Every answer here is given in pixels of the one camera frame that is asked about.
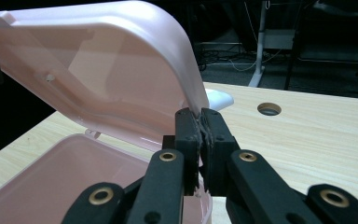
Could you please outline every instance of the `lid hinge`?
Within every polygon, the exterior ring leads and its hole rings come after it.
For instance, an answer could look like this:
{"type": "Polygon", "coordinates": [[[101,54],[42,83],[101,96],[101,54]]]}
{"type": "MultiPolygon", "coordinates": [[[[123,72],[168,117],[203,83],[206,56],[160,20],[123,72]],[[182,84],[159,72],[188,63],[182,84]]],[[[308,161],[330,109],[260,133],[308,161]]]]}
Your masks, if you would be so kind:
{"type": "Polygon", "coordinates": [[[91,129],[87,129],[85,131],[85,135],[92,137],[94,139],[97,139],[98,137],[100,137],[101,133],[97,132],[97,131],[93,131],[91,129]]]}

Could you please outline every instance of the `screw hole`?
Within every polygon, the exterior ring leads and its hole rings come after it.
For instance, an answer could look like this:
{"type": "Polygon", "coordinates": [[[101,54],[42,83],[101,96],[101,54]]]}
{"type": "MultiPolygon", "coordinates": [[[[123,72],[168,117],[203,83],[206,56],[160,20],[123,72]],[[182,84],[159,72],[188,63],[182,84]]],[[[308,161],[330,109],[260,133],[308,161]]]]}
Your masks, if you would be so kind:
{"type": "Polygon", "coordinates": [[[281,114],[281,107],[273,103],[263,103],[257,107],[258,112],[266,116],[276,116],[281,114]]]}
{"type": "Polygon", "coordinates": [[[157,212],[148,212],[144,220],[147,224],[157,224],[161,220],[161,215],[157,212]]]}
{"type": "Polygon", "coordinates": [[[243,161],[256,161],[257,160],[257,156],[252,153],[249,153],[249,152],[242,152],[240,154],[240,158],[243,161]]]}
{"type": "Polygon", "coordinates": [[[176,159],[176,155],[171,153],[171,152],[164,152],[164,153],[159,155],[159,158],[162,161],[173,161],[173,160],[176,159]]]}
{"type": "Polygon", "coordinates": [[[331,189],[322,190],[321,197],[325,202],[330,203],[336,207],[344,208],[350,205],[350,201],[347,197],[345,197],[345,195],[331,189]]]}
{"type": "Polygon", "coordinates": [[[113,198],[113,190],[108,187],[102,187],[94,190],[89,196],[89,202],[94,205],[101,205],[109,202],[113,198]]]}

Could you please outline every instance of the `table surface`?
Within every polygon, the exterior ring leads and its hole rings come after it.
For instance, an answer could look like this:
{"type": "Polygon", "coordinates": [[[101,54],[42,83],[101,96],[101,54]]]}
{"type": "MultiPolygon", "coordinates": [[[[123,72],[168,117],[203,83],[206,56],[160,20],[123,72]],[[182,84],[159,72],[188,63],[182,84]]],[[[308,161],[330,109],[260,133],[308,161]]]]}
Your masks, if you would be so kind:
{"type": "MultiPolygon", "coordinates": [[[[309,186],[330,184],[358,198],[358,99],[205,83],[225,91],[234,105],[221,111],[243,149],[265,157],[290,187],[307,193],[309,186]],[[265,116],[262,103],[282,112],[265,116]]],[[[0,151],[0,187],[55,143],[86,128],[56,112],[0,151]]],[[[127,148],[144,158],[143,148],[102,136],[100,140],[127,148]]],[[[213,198],[213,223],[228,223],[224,198],[213,198]]]]}

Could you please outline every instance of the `open lid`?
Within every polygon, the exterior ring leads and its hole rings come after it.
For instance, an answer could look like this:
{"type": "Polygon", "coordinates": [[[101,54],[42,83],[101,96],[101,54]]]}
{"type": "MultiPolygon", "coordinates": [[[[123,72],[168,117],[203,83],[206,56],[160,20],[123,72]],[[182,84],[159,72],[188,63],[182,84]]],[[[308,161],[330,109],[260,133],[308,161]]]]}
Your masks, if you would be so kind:
{"type": "Polygon", "coordinates": [[[209,106],[185,31],[145,2],[0,11],[0,65],[69,119],[152,150],[177,110],[209,106]]]}

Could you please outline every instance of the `black chair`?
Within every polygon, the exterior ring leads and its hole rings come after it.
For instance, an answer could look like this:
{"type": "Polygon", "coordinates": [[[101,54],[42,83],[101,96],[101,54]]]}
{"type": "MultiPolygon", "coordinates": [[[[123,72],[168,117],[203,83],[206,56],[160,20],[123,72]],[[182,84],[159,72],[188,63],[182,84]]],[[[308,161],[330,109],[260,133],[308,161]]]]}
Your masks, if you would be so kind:
{"type": "Polygon", "coordinates": [[[285,90],[289,89],[297,62],[349,66],[355,68],[355,75],[358,75],[357,0],[313,0],[302,7],[288,64],[285,90]]]}

